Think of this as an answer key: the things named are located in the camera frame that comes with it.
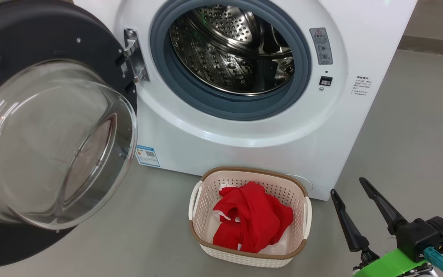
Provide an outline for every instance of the washing machine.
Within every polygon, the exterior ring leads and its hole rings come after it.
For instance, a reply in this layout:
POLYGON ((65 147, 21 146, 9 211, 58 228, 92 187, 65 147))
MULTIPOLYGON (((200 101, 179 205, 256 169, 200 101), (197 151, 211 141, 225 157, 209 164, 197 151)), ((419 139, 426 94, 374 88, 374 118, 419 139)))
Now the washing machine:
POLYGON ((134 160, 327 200, 415 3, 0 2, 0 265, 93 216, 134 160))

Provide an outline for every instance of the basket handle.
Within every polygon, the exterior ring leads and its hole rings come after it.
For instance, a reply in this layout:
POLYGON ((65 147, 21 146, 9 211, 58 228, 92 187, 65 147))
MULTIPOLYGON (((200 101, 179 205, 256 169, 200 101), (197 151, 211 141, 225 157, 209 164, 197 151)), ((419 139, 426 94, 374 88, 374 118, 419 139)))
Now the basket handle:
POLYGON ((197 203, 199 201, 199 194, 201 193, 202 188, 200 187, 203 181, 199 181, 194 189, 192 190, 191 198, 189 200, 189 220, 192 220, 196 214, 197 203))
POLYGON ((312 204, 308 196, 305 197, 306 203, 304 204, 304 215, 305 216, 305 229, 304 229, 304 240, 309 237, 312 225, 312 204))

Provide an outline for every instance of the laundry basket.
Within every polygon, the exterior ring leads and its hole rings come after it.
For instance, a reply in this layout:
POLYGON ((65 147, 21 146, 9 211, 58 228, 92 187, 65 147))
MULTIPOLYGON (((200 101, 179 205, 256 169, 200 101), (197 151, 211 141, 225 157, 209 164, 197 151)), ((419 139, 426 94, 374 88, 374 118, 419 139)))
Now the laundry basket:
POLYGON ((190 230, 209 256, 225 261, 256 267, 285 266, 304 248, 312 221, 312 207, 305 188, 296 179, 275 172, 238 167, 220 167, 206 172, 199 181, 189 202, 190 230), (213 207, 222 198, 220 184, 243 186, 254 181, 275 196, 283 205, 293 209, 293 223, 277 244, 269 245, 258 254, 214 245, 213 237, 220 220, 213 207))

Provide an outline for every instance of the metal hinge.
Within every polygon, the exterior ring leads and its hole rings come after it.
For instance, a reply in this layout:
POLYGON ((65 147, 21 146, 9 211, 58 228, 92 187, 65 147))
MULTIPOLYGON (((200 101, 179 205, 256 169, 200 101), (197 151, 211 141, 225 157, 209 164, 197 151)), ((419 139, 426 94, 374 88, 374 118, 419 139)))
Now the metal hinge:
POLYGON ((139 45, 138 33, 131 28, 124 29, 124 55, 131 63, 132 71, 134 74, 134 82, 149 81, 148 71, 146 70, 145 60, 143 59, 143 53, 141 53, 141 47, 139 45))

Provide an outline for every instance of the red garment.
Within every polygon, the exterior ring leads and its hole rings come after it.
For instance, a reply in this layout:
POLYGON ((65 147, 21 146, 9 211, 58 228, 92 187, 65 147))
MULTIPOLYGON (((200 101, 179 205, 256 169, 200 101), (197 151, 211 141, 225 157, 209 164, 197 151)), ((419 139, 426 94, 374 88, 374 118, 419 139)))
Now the red garment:
POLYGON ((255 182, 223 188, 220 195, 223 198, 213 210, 230 218, 220 216, 221 224, 213 238, 213 244, 221 247, 238 250, 241 244, 240 251, 257 253, 277 243, 293 222, 292 208, 266 194, 264 187, 255 182))

